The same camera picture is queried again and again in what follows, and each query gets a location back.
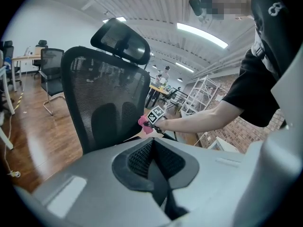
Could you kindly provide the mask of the white desk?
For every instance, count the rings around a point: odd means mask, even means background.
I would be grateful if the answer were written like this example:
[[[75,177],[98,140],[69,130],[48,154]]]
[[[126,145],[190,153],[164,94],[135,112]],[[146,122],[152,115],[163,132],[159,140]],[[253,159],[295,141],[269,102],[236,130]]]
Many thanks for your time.
[[[216,137],[216,140],[207,149],[233,152],[233,153],[241,153],[235,146],[224,141],[220,137]]]

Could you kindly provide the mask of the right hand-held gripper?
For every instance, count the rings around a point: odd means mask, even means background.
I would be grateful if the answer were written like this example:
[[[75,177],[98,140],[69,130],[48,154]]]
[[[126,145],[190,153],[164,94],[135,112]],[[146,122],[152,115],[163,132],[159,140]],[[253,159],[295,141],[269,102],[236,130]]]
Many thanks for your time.
[[[155,123],[159,121],[161,118],[163,118],[165,115],[165,111],[158,105],[150,110],[150,112],[147,114],[148,119],[148,125],[155,129],[157,133],[163,133],[163,131],[155,126]]]

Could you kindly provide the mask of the person's black shirt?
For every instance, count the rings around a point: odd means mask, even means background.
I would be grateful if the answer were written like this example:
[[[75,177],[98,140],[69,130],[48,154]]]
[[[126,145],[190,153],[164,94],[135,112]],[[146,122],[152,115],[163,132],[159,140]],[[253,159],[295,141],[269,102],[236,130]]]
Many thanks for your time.
[[[287,71],[302,42],[303,30],[297,22],[298,0],[251,0],[255,20],[255,40],[265,49],[263,60],[251,48],[241,62],[238,78],[224,101],[243,109],[240,117],[258,126],[268,126],[279,105],[271,89]]]

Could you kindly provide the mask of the pink cloth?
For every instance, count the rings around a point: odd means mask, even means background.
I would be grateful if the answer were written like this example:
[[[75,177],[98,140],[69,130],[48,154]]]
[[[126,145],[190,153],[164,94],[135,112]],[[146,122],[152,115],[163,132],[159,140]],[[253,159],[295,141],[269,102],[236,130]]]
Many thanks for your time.
[[[145,134],[150,134],[153,132],[153,125],[151,124],[146,115],[143,115],[139,118],[138,124],[142,127]]]

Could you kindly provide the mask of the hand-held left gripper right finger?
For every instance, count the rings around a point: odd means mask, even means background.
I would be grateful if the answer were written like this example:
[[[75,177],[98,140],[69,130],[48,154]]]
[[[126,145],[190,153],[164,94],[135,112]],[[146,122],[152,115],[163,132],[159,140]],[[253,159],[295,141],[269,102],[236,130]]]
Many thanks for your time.
[[[217,151],[156,138],[172,146],[178,155],[191,158],[185,166],[198,163],[199,170],[186,186],[173,189],[177,207],[187,213],[166,227],[236,227],[237,209],[251,179],[251,149],[246,154]]]

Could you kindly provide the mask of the long ceiling light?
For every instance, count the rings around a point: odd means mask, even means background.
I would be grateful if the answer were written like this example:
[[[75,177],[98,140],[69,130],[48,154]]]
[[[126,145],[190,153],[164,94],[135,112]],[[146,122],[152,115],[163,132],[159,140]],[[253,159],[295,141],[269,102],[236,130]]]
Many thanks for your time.
[[[121,21],[121,22],[125,22],[126,21],[126,19],[124,17],[116,17],[116,19],[119,20],[119,21]],[[103,23],[107,23],[108,21],[109,21],[109,19],[105,19],[102,22]]]
[[[186,31],[186,32],[192,33],[194,35],[197,35],[201,38],[204,38],[204,39],[216,44],[217,46],[220,46],[223,49],[225,49],[228,46],[228,44],[226,42],[224,42],[223,40],[217,38],[216,36],[214,36],[208,32],[195,28],[193,26],[185,25],[182,23],[177,23],[177,29]]]

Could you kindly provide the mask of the long wooden desk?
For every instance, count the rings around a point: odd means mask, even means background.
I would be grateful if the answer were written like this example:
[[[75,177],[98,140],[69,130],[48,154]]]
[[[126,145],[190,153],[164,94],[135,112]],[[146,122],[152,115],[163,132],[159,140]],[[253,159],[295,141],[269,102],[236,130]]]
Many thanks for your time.
[[[12,73],[12,83],[13,83],[13,90],[14,92],[17,92],[17,86],[16,86],[16,79],[15,79],[15,62],[19,65],[20,71],[19,71],[19,78],[21,78],[21,62],[22,61],[28,61],[28,60],[39,60],[41,59],[41,55],[39,54],[33,54],[28,56],[19,56],[12,58],[12,65],[11,65],[11,73]]]

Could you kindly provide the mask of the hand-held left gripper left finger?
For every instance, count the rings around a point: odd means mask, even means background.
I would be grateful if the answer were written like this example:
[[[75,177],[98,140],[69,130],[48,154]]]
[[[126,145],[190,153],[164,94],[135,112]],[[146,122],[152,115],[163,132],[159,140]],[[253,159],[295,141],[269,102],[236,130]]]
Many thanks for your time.
[[[170,222],[149,192],[132,191],[114,176],[117,155],[143,140],[83,155],[34,193],[15,187],[44,227],[161,227]]]

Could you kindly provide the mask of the black office chair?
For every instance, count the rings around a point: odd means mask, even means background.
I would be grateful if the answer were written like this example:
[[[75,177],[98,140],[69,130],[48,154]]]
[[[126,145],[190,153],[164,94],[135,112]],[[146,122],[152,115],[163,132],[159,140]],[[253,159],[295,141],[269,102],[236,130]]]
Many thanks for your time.
[[[13,78],[12,78],[13,52],[14,52],[13,42],[5,41],[3,46],[3,56],[4,56],[4,67],[6,69],[6,74],[9,79],[8,85],[13,85]]]
[[[44,48],[48,48],[47,41],[46,40],[40,40],[38,44],[35,46],[35,55],[41,55],[41,50]],[[35,59],[32,61],[32,65],[36,66],[38,69],[36,73],[34,74],[34,79],[36,78],[36,75],[39,74],[39,71],[41,69],[41,59]]]

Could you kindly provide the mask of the white shelf frame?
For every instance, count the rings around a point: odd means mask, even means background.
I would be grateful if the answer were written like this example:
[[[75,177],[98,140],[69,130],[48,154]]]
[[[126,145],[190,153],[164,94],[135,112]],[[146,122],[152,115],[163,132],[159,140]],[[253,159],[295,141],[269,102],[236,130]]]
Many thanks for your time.
[[[190,116],[207,109],[218,88],[219,85],[208,76],[198,78],[180,108],[181,116]]]

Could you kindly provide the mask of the round wooden table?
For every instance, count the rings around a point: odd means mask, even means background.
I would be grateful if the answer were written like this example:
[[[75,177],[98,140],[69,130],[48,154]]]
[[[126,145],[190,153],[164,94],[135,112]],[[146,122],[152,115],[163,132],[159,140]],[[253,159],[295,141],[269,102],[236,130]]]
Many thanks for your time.
[[[155,92],[159,92],[159,94],[155,97],[155,101],[153,102],[152,107],[155,106],[157,100],[159,99],[160,94],[164,94],[164,95],[168,95],[168,94],[169,94],[166,90],[160,89],[160,88],[158,88],[158,87],[155,87],[155,86],[153,86],[152,84],[150,84],[149,87],[150,87],[151,90],[154,90]],[[148,101],[147,101],[147,103],[145,104],[145,108],[148,108],[148,107],[149,107],[149,103],[150,103],[152,97],[153,97],[153,95],[150,95],[150,96],[149,96]]]

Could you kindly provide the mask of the black visitor chair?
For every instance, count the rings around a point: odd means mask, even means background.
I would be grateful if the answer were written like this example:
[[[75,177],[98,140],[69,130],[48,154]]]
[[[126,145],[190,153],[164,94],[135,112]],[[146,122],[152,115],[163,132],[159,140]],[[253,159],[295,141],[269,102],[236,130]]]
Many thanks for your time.
[[[64,50],[56,48],[44,48],[41,50],[41,88],[47,94],[47,101],[43,103],[44,109],[53,116],[53,108],[51,102],[56,99],[63,99],[62,95],[62,73],[61,61]]]

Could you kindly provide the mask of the black mesh chair headrest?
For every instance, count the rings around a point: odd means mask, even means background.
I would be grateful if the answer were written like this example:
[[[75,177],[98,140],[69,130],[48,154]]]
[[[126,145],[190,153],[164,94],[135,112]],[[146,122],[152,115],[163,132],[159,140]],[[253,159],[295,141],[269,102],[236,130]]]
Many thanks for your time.
[[[138,65],[148,63],[151,49],[137,32],[116,18],[109,19],[91,38],[93,47]]]

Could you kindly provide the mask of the person's right forearm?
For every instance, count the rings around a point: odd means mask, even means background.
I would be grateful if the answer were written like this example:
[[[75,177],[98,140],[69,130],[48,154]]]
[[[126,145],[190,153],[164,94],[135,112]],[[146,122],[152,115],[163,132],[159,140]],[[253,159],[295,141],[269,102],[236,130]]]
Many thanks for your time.
[[[160,119],[155,123],[155,126],[164,131],[182,133],[209,132],[225,127],[243,112],[243,109],[222,100],[213,109],[203,110],[177,119]]]

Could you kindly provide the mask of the grey sling bag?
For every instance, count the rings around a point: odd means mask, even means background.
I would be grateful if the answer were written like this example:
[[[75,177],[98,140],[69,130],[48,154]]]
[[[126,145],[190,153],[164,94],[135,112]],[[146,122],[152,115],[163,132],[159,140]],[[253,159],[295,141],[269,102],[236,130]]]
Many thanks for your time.
[[[253,46],[251,47],[251,52],[255,57],[261,60],[263,60],[266,56],[263,43],[258,41],[257,39],[255,40]]]

